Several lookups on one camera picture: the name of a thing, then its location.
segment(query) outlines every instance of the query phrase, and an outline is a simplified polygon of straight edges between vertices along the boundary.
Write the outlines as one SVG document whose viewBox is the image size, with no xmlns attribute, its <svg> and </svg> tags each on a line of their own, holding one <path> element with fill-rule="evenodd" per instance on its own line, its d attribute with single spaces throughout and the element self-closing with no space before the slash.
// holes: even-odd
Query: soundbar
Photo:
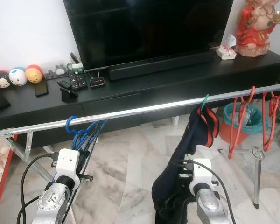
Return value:
<svg viewBox="0 0 280 224">
<path fill-rule="evenodd" d="M 191 55 L 170 57 L 166 59 L 150 59 L 125 64 L 112 65 L 108 67 L 110 80 L 140 76 L 158 71 L 175 69 L 190 66 L 198 63 L 209 62 L 216 53 L 212 50 L 200 52 Z"/>
</svg>

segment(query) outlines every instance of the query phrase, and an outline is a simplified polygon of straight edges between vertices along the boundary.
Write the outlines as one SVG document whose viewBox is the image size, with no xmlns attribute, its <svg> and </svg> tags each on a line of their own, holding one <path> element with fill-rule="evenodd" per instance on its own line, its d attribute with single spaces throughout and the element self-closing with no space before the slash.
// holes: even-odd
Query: aluminum pole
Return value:
<svg viewBox="0 0 280 224">
<path fill-rule="evenodd" d="M 256 94 L 270 92 L 270 91 L 280 91 L 280 84 L 257 88 L 257 89 L 255 89 L 254 94 L 256 95 Z M 215 102 L 215 101 L 220 101 L 220 100 L 225 100 L 225 99 L 231 99 L 231 98 L 235 98 L 235 97 L 249 96 L 250 92 L 251 92 L 251 90 L 242 90 L 242 91 L 214 95 L 214 96 L 208 97 L 206 102 L 209 103 L 209 102 Z M 121 118 L 121 117 L 136 115 L 136 114 L 154 112 L 154 111 L 158 111 L 158 110 L 162 110 L 162 109 L 175 108 L 175 107 L 179 107 L 179 106 L 196 105 L 196 104 L 202 103 L 203 100 L 204 100 L 204 97 L 201 97 L 201 98 L 189 99 L 189 100 L 178 101 L 178 102 L 173 102 L 173 103 L 141 107 L 141 108 L 126 110 L 126 111 L 86 116 L 86 117 L 73 119 L 70 122 L 70 125 L 78 125 L 78 124 L 89 123 L 89 122 L 105 120 L 105 119 Z M 29 130 L 31 130 L 33 132 L 49 130 L 49 129 L 53 129 L 53 128 L 65 127 L 65 125 L 66 125 L 66 120 L 60 120 L 60 121 L 54 121 L 54 122 L 38 124 L 38 125 L 10 128 L 10 129 L 6 129 L 6 130 L 0 130 L 0 137 L 5 137 L 9 134 L 12 134 L 12 135 L 23 134 L 23 133 L 27 133 Z"/>
</svg>

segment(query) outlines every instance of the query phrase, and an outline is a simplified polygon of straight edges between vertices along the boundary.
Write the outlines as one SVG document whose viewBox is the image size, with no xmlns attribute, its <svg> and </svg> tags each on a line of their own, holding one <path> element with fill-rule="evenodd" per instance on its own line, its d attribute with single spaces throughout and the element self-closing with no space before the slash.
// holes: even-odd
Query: white wall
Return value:
<svg viewBox="0 0 280 224">
<path fill-rule="evenodd" d="M 234 0 L 225 34 L 235 34 L 243 5 L 245 0 Z M 280 25 L 270 41 L 280 54 Z M 78 55 L 63 0 L 0 0 L 0 69 L 67 63 L 70 52 Z"/>
</svg>

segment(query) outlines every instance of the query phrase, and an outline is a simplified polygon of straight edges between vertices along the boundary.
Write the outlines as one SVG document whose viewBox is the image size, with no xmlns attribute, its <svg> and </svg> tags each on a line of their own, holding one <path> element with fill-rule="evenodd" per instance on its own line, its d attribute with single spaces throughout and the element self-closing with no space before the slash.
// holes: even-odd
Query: dark garment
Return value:
<svg viewBox="0 0 280 224">
<path fill-rule="evenodd" d="M 196 145 L 210 147 L 219 133 L 219 122 L 214 112 L 206 106 L 194 109 L 176 150 L 161 175 L 154 181 L 152 198 L 156 210 L 156 224 L 186 224 L 187 205 L 196 198 L 190 193 L 191 179 L 179 179 L 180 167 L 174 165 L 185 154 L 193 155 Z"/>
</svg>

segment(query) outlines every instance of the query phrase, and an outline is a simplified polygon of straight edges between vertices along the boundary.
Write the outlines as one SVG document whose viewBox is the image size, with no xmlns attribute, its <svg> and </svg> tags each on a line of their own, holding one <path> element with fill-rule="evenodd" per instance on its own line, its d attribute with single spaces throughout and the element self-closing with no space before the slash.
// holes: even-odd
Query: smartphone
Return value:
<svg viewBox="0 0 280 224">
<path fill-rule="evenodd" d="M 35 95 L 36 97 L 40 97 L 48 94 L 48 87 L 46 81 L 42 80 L 39 83 L 35 84 Z"/>
</svg>

